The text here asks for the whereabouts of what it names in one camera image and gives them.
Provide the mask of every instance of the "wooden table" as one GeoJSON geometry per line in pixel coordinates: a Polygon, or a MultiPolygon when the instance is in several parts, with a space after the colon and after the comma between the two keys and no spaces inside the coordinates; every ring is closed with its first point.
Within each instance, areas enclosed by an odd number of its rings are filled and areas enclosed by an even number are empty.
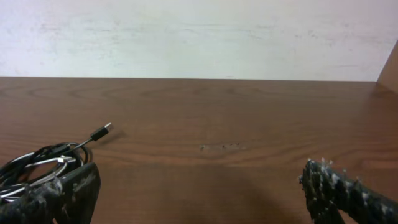
{"type": "Polygon", "coordinates": [[[398,200],[398,97],[370,82],[0,78],[0,162],[90,144],[92,223],[310,223],[307,158],[398,200]]]}

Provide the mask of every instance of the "usb connector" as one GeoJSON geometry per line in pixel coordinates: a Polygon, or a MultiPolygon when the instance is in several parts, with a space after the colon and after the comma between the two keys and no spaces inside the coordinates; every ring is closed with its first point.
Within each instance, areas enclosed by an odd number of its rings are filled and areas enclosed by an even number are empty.
{"type": "Polygon", "coordinates": [[[113,129],[112,123],[108,123],[107,125],[93,132],[93,134],[90,135],[90,138],[92,141],[97,141],[100,138],[104,137],[106,134],[108,134],[112,129],[113,129]]]}

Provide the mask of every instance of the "white wall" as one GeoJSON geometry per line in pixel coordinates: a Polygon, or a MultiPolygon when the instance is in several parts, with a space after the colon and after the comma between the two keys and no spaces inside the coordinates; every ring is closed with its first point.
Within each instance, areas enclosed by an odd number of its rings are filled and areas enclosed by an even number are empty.
{"type": "Polygon", "coordinates": [[[396,0],[0,0],[0,75],[377,79],[396,0]]]}

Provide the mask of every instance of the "tangled wires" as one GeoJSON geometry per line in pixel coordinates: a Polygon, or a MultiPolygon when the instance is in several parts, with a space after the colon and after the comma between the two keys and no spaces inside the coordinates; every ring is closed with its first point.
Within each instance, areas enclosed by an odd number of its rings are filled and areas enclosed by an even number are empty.
{"type": "Polygon", "coordinates": [[[12,202],[31,188],[61,177],[82,165],[91,162],[93,154],[85,145],[91,141],[97,141],[113,129],[111,123],[99,128],[90,135],[85,142],[63,142],[52,146],[45,146],[38,151],[30,152],[18,157],[0,168],[0,204],[12,202]],[[81,149],[85,157],[79,154],[81,149]],[[41,164],[57,162],[57,164],[39,177],[28,179],[34,169],[41,164]]]}

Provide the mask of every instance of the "robotic claw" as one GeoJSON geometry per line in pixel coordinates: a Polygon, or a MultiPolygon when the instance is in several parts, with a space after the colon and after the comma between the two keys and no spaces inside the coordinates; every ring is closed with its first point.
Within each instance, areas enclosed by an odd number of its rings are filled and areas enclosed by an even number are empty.
{"type": "Polygon", "coordinates": [[[87,163],[1,206],[0,223],[50,224],[55,219],[58,224],[89,224],[100,187],[96,164],[87,163]]]}
{"type": "MultiPolygon", "coordinates": [[[[398,204],[346,179],[324,162],[309,160],[300,177],[307,209],[315,224],[344,224],[342,210],[359,224],[397,224],[398,204]]],[[[89,224],[100,192],[100,173],[87,163],[61,178],[25,190],[12,203],[0,206],[0,223],[89,224]]]]}
{"type": "Polygon", "coordinates": [[[339,210],[359,224],[398,223],[398,204],[335,172],[325,161],[308,160],[300,177],[315,224],[344,224],[339,210]]]}

